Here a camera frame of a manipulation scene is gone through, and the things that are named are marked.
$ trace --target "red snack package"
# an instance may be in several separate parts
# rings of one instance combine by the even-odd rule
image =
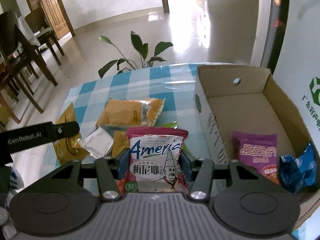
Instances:
[[[135,187],[136,182],[136,188],[140,192],[188,193],[178,163],[188,131],[160,127],[130,127],[127,135],[131,149],[131,188]]]
[[[232,141],[238,160],[279,184],[277,178],[277,135],[256,135],[234,131]]]

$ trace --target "chef illustration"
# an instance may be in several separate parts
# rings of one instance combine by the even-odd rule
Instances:
[[[161,182],[162,180],[164,180],[166,183],[171,185],[171,189],[174,189],[174,185],[178,180],[176,166],[174,163],[175,161],[173,160],[172,152],[169,150],[167,154],[167,159],[164,164],[164,177],[155,181]]]

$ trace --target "yellow snack package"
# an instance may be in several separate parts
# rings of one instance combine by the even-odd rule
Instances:
[[[112,157],[116,157],[126,147],[130,147],[127,133],[124,131],[115,131],[113,136]]]
[[[73,103],[63,112],[56,121],[56,124],[77,121]],[[53,143],[57,159],[61,165],[73,159],[84,160],[90,153],[83,148],[81,134],[76,136],[60,139]]]
[[[96,126],[154,126],[163,106],[164,99],[157,98],[144,100],[110,99],[103,109]]]

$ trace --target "metal screw head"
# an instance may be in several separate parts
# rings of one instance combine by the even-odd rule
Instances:
[[[205,199],[207,197],[207,194],[203,191],[194,191],[190,195],[193,199]]]
[[[113,190],[108,190],[104,192],[102,195],[106,199],[115,199],[119,196],[119,193]]]

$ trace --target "potted plant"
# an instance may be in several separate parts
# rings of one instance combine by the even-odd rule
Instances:
[[[173,46],[173,44],[171,42],[159,42],[157,45],[156,45],[156,48],[155,48],[155,52],[154,52],[154,55],[148,60],[146,61],[147,59],[147,56],[148,56],[148,52],[149,52],[149,49],[148,49],[148,43],[142,43],[142,40],[140,38],[140,36],[136,33],[134,33],[133,31],[131,31],[131,42],[132,42],[132,45],[133,47],[136,49],[137,52],[139,52],[140,54],[140,59],[141,59],[141,67],[142,68],[146,68],[146,67],[152,67],[153,66],[153,63],[155,61],[165,61],[163,58],[159,57],[158,55],[165,51],[167,48],[170,48]],[[114,59],[114,60],[111,60],[110,62],[108,62],[107,64],[105,64],[101,69],[98,70],[98,73],[99,73],[99,76],[100,78],[103,78],[103,76],[105,75],[105,73],[114,65],[114,64],[117,64],[117,70],[118,70],[118,73],[117,74],[120,74],[120,73],[123,73],[124,70],[128,70],[128,71],[131,71],[131,70],[136,70],[136,69],[139,69],[138,65],[133,61],[133,60],[130,60],[130,59],[127,59],[123,53],[118,49],[118,47],[113,44],[111,42],[111,40],[103,35],[101,35],[99,37],[99,39],[101,41],[104,41],[105,43],[108,43],[108,44],[111,44],[112,46],[114,46],[118,51],[119,53],[121,54],[122,58],[120,59]],[[128,63],[128,65],[130,66],[130,68],[127,68],[127,67],[124,67],[123,69],[120,70],[120,64],[122,63]]]

